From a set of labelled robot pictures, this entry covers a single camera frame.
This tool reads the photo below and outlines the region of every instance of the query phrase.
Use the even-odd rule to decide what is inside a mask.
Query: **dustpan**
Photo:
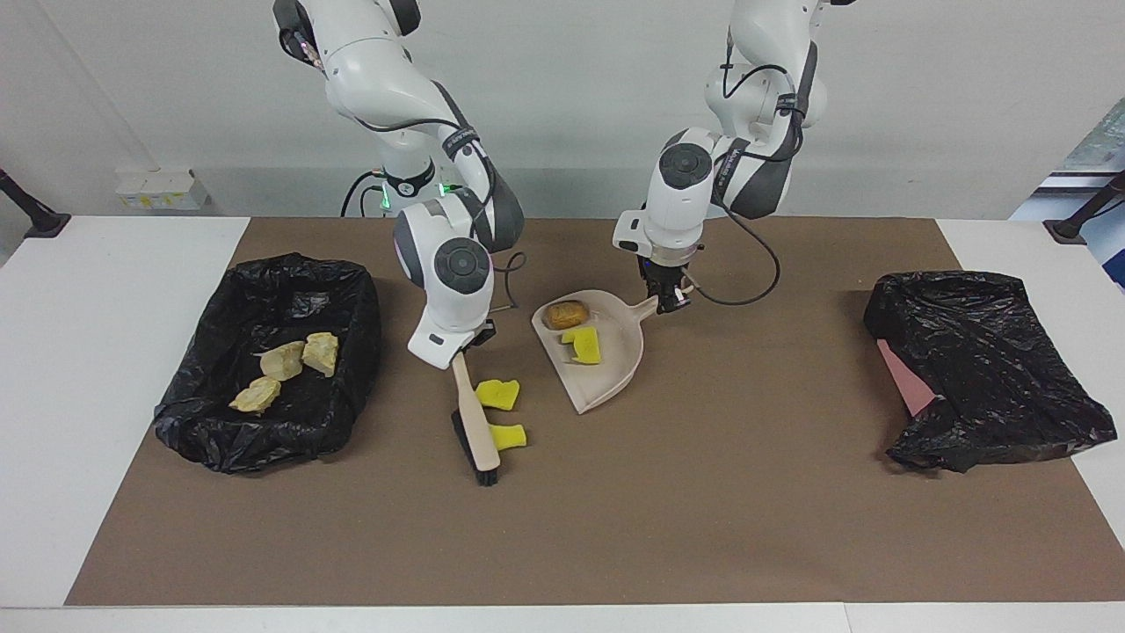
[[[562,300],[580,300],[590,309],[590,320],[577,327],[597,331],[602,351],[600,365],[575,362],[574,349],[561,343],[562,333],[567,331],[552,331],[543,323],[547,308]],[[651,296],[629,305],[604,290],[579,290],[542,305],[531,316],[531,327],[579,416],[620,394],[632,380],[645,353],[640,323],[656,313],[658,300]]]

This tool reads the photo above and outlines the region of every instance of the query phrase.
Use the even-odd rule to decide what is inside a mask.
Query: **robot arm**
[[[395,250],[411,281],[426,291],[407,347],[446,369],[490,332],[489,253],[519,239],[520,202],[453,98],[418,72],[399,43],[420,24],[415,0],[277,0],[273,13],[281,47],[320,70],[328,102],[378,138],[392,207],[402,208]],[[428,136],[466,188],[449,196],[440,190]]]
[[[824,111],[812,40],[826,4],[854,0],[736,0],[727,62],[706,83],[706,102],[723,134],[693,127],[673,136],[649,183],[646,208],[618,220],[613,243],[637,253],[658,311],[688,305],[680,289],[700,250],[703,220],[716,206],[749,219],[784,199],[803,128]],[[749,64],[731,63],[734,49]]]

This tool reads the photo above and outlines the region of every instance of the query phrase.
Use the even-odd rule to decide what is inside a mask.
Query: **wooden brush handle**
[[[496,451],[492,432],[488,431],[485,409],[472,391],[469,369],[465,365],[465,354],[458,352],[451,365],[453,380],[457,382],[457,407],[461,412],[461,424],[465,426],[465,437],[469,441],[469,451],[472,452],[472,462],[478,471],[496,470],[500,468],[500,452]]]

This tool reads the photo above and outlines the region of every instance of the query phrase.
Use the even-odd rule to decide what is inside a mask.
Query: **black trash bag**
[[[333,378],[305,368],[261,417],[228,407],[262,376],[255,354],[325,332],[340,340]],[[298,253],[241,263],[204,309],[156,407],[156,437],[224,473],[339,451],[375,385],[379,336],[375,282],[362,265]]]
[[[879,280],[864,325],[934,392],[886,454],[911,469],[1065,458],[1117,438],[1063,363],[1024,282],[993,272]]]

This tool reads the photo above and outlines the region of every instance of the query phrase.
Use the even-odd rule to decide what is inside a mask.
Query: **black pole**
[[[1125,171],[1114,175],[1109,183],[1095,193],[1090,201],[1083,204],[1082,208],[1074,211],[1074,215],[1066,219],[1045,219],[1043,225],[1060,244],[1084,244],[1086,239],[1080,234],[1082,225],[1112,202],[1114,198],[1123,193],[1125,193]]]
[[[25,237],[54,237],[70,221],[69,212],[55,212],[50,206],[35,199],[3,169],[0,169],[0,191],[7,193],[32,218],[32,228],[24,234]]]

